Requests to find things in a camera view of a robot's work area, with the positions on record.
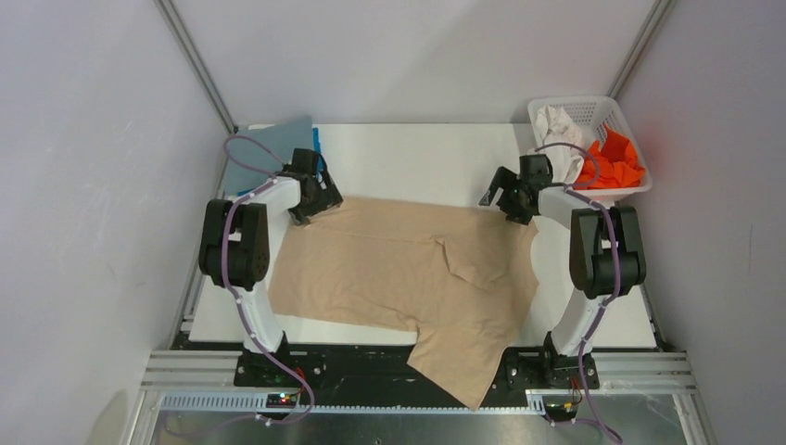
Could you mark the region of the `beige t-shirt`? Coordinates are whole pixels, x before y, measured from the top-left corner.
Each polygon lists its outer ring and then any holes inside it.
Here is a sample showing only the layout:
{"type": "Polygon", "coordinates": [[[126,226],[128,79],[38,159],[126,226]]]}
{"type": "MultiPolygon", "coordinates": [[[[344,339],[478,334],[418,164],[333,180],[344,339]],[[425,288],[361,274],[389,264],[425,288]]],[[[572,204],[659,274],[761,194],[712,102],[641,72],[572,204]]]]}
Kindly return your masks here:
{"type": "Polygon", "coordinates": [[[348,197],[286,231],[271,305],[415,333],[410,367],[475,410],[537,293],[537,234],[493,210],[348,197]]]}

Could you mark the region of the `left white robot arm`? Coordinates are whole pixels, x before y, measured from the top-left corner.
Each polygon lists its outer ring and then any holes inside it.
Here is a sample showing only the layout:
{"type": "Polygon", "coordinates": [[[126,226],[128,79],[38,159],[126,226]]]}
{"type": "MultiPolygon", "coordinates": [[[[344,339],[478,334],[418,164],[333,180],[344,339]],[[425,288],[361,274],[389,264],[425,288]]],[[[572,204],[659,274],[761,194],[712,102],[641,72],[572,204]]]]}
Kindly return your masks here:
{"type": "Polygon", "coordinates": [[[261,354],[257,374],[271,386],[290,376],[291,359],[277,351],[285,332],[277,323],[264,279],[273,256],[270,219],[286,216],[306,225],[319,213],[338,208],[338,191],[322,153],[296,148],[292,158],[262,185],[234,199],[214,198],[207,204],[197,265],[215,286],[227,290],[245,331],[244,346],[261,354]]]}

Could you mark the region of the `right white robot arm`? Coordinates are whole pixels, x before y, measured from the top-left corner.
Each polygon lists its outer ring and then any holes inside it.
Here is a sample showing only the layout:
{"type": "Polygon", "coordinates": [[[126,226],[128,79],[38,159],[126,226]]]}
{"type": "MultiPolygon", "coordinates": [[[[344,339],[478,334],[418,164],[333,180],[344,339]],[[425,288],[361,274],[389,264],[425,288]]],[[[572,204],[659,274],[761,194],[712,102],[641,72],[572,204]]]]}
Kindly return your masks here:
{"type": "Polygon", "coordinates": [[[499,167],[479,201],[496,205],[512,223],[544,216],[568,229],[574,286],[557,325],[535,356],[503,355],[509,389],[597,389],[592,340],[612,302],[643,283],[646,261],[637,212],[605,207],[572,186],[557,184],[544,155],[524,155],[519,170],[499,167]]]}

